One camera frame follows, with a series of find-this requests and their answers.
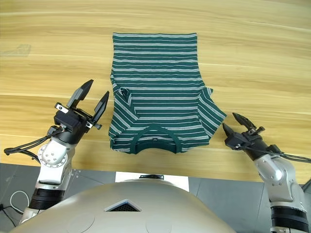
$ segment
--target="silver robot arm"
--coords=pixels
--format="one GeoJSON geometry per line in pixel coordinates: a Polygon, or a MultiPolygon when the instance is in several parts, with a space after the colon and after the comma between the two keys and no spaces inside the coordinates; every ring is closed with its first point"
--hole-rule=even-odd
{"type": "Polygon", "coordinates": [[[307,233],[305,195],[296,181],[295,168],[281,157],[266,154],[254,161],[267,185],[271,204],[272,233],[307,233]]]}
{"type": "Polygon", "coordinates": [[[75,146],[52,137],[48,144],[39,149],[40,174],[31,203],[24,210],[20,224],[63,200],[71,177],[75,146]]]}
{"type": "Polygon", "coordinates": [[[25,209],[20,224],[63,200],[71,177],[71,160],[75,147],[93,126],[98,130],[101,128],[97,121],[106,109],[109,92],[99,101],[93,116],[77,108],[77,104],[84,100],[92,83],[93,80],[89,80],[78,88],[66,107],[61,103],[55,105],[58,111],[54,116],[54,122],[58,127],[50,127],[48,135],[52,137],[48,144],[39,149],[38,156],[35,157],[41,163],[40,174],[30,205],[25,209]]]}
{"type": "Polygon", "coordinates": [[[223,125],[227,135],[225,144],[233,150],[243,150],[253,160],[260,177],[267,185],[271,204],[271,233],[308,233],[307,210],[302,188],[296,181],[294,166],[281,157],[276,145],[267,146],[259,135],[263,127],[234,113],[235,119],[248,131],[234,132],[223,125]]]}

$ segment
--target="black cable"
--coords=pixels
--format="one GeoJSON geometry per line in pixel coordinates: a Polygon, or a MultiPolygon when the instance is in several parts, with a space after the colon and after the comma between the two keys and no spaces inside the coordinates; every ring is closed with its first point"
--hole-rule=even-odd
{"type": "Polygon", "coordinates": [[[14,225],[14,227],[16,227],[16,224],[13,222],[13,220],[10,218],[10,216],[8,216],[8,214],[4,211],[4,209],[2,211],[8,217],[8,219],[11,220],[12,224],[14,225]]]}
{"type": "Polygon", "coordinates": [[[18,214],[20,214],[20,215],[23,214],[22,212],[20,212],[20,211],[14,209],[12,206],[7,206],[7,207],[4,207],[3,209],[5,210],[5,209],[8,209],[8,208],[12,208],[16,213],[18,213],[18,214]]]}
{"type": "Polygon", "coordinates": [[[274,152],[270,152],[270,151],[266,151],[266,150],[258,150],[258,149],[251,148],[251,147],[240,147],[240,148],[241,149],[247,149],[247,150],[253,150],[253,151],[261,152],[261,153],[267,153],[270,155],[276,155],[276,156],[280,156],[284,159],[288,159],[288,160],[292,160],[292,161],[296,161],[296,162],[311,163],[310,158],[306,158],[306,157],[302,157],[302,156],[296,156],[296,155],[285,154],[285,153],[274,153],[274,152]]]}
{"type": "Polygon", "coordinates": [[[308,180],[308,182],[306,182],[303,186],[301,186],[302,190],[305,192],[307,188],[310,186],[310,184],[311,184],[311,179],[308,180]]]}
{"type": "Polygon", "coordinates": [[[31,151],[29,151],[28,149],[31,149],[33,147],[36,147],[38,145],[40,145],[41,143],[45,142],[46,140],[48,140],[49,138],[55,136],[56,134],[59,134],[63,131],[63,128],[58,128],[55,132],[45,136],[45,137],[42,137],[42,138],[39,138],[33,142],[29,142],[29,143],[26,143],[26,144],[23,144],[23,145],[20,145],[18,147],[14,147],[14,148],[5,148],[4,149],[4,153],[6,155],[10,155],[10,154],[13,154],[13,153],[22,153],[22,154],[26,154],[28,156],[30,156],[33,160],[36,160],[38,163],[40,163],[39,159],[38,159],[38,156],[36,156],[34,153],[32,153],[31,151]]]}

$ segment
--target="t-shirt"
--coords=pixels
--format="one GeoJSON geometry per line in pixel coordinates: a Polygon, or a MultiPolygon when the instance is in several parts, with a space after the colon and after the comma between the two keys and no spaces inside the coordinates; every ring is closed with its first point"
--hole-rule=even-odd
{"type": "Polygon", "coordinates": [[[197,34],[113,33],[113,150],[174,153],[208,145],[226,117],[205,87],[197,34]]]}

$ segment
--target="wooden surface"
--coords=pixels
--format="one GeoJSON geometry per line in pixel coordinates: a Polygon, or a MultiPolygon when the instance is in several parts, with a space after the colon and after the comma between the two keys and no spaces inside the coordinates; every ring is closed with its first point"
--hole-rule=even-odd
{"type": "MultiPolygon", "coordinates": [[[[198,33],[200,71],[214,88],[225,122],[231,112],[263,125],[266,143],[311,157],[311,3],[307,0],[2,0],[0,13],[1,162],[38,164],[3,148],[42,137],[73,91],[94,79],[79,105],[90,113],[112,86],[112,33],[198,33]]],[[[100,123],[77,147],[73,167],[259,181],[246,154],[224,145],[183,154],[148,149],[112,151],[113,97],[100,123]]],[[[304,183],[311,165],[293,163],[304,183]]]]}

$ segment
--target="gray floor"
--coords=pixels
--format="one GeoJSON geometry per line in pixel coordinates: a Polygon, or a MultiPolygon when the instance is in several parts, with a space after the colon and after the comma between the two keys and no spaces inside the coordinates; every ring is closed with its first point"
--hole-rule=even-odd
{"type": "MultiPolygon", "coordinates": [[[[25,191],[31,197],[38,167],[0,164],[0,203],[9,205],[12,193],[25,191]]],[[[115,172],[75,170],[66,197],[83,190],[112,183],[115,172]]],[[[214,179],[189,178],[190,192],[196,195],[215,214],[227,222],[237,233],[269,233],[270,207],[263,183],[236,182],[214,179]]],[[[311,219],[311,187],[306,192],[308,219],[311,219]]],[[[13,204],[20,209],[27,205],[22,194],[17,193],[13,204]]],[[[6,210],[17,224],[20,215],[11,209],[6,210]]],[[[0,231],[13,228],[8,218],[0,213],[0,231]]]]}

